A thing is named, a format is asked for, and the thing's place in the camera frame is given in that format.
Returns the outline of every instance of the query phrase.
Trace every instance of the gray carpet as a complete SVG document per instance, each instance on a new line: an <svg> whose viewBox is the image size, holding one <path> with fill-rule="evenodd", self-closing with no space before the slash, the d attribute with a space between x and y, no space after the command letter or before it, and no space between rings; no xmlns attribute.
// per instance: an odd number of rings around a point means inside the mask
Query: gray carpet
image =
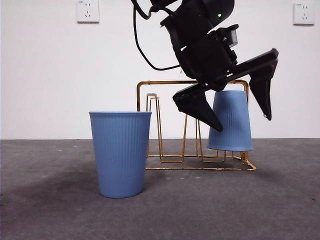
<svg viewBox="0 0 320 240"><path fill-rule="evenodd" d="M112 199L92 141L3 140L2 239L320 239L320 139L253 144L256 171L148 170L141 194Z"/></svg>

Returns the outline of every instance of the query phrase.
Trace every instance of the electrical socket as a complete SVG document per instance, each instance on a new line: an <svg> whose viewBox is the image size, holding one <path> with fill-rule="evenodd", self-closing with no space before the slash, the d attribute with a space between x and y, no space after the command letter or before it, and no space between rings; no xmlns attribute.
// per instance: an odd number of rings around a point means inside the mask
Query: electrical socket
<svg viewBox="0 0 320 240"><path fill-rule="evenodd" d="M313 1L295 2L293 4L294 25L314 25L316 4Z"/></svg>
<svg viewBox="0 0 320 240"><path fill-rule="evenodd" d="M99 23L99 0L77 0L76 19L78 23Z"/></svg>

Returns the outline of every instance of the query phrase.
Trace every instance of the gold metal rack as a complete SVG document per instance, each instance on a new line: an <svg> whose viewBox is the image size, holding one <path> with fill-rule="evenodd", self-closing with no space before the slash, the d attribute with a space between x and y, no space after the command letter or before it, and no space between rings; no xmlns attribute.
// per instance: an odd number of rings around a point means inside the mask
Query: gold metal rack
<svg viewBox="0 0 320 240"><path fill-rule="evenodd" d="M196 84L195 80L166 80L166 81L141 81L137 84L136 87L136 103L137 111L141 110L141 94L140 88L143 85L176 85L176 84ZM243 85L244 91L246 92L246 98L249 100L249 86L248 83L244 80L232 80L228 82L229 84L241 84ZM201 162L204 165L213 164L213 163L224 163L228 158L239 160L245 168L230 168L230 167L211 167L211 166L202 166L202 167L193 167L193 166L169 166L169 167L146 167L146 170L240 170L240 171L253 171L256 170L256 166L249 161L249 156L247 151L240 151L240 156L236 156L232 151L231 154L227 155L227 151L223 151L223 155L219 155L219 150L216 150L214 155L204 155L201 130L200 130L200 121L195 120L195 154L185 154L186 149L186 132L187 132L187 121L188 115L185 115L184 120L184 131L182 139L182 150L181 154L164 154L164 145L162 139L162 127L161 127L161 116L160 116L160 97L156 93L147 93L146 95L146 111L151 111L152 100L155 100L156 107L156 120L157 120L157 135L158 135L158 151L159 154L149 154L148 148L148 157L157 157L159 158L162 164L183 164L185 157L186 158L201 158ZM164 160L166 158L179 158L179 160Z"/></svg>

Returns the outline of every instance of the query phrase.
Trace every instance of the blue paper cup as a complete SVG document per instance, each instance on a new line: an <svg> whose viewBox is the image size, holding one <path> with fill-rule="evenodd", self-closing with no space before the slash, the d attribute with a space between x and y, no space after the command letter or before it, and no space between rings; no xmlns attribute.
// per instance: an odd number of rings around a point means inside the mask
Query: blue paper cup
<svg viewBox="0 0 320 240"><path fill-rule="evenodd" d="M223 131L210 128L208 148L224 151L252 151L250 119L245 91L226 90L214 95L213 111Z"/></svg>
<svg viewBox="0 0 320 240"><path fill-rule="evenodd" d="M143 190L151 112L89 112L100 193L127 198Z"/></svg>

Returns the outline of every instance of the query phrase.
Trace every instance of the cable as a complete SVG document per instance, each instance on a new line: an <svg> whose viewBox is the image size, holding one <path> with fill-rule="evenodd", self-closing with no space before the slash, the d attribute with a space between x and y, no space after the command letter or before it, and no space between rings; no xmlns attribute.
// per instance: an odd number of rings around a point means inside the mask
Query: cable
<svg viewBox="0 0 320 240"><path fill-rule="evenodd" d="M153 13L156 13L158 12L159 10L163 10L165 11L166 13L168 13L169 15L172 15L173 12L170 10L170 9L167 9L165 7L158 7L158 6L152 6L149 10L149 13L148 15L146 15L142 9L140 8L140 6L138 5L137 1L136 0L131 0L132 3L133 3L133 31L134 31L134 39L135 39L135 44L136 44L136 47L138 48L140 54L142 55L142 57L144 58L144 60L150 65L150 67L152 67L154 70L157 70L157 71L165 71L165 70L170 70L170 69L175 69L175 68L178 68L180 67L180 65L175 65L175 66L170 66L170 67L165 67L165 68L158 68L158 67L155 67L149 60L148 58L146 57L146 55L144 54L144 52L142 51L142 49L140 48L140 45L139 45L139 41L138 41L138 35L137 35L137 16L136 16L136 11L138 11L138 13L141 15L141 17L143 17L144 19L149 19L150 16L151 16L151 12Z"/></svg>

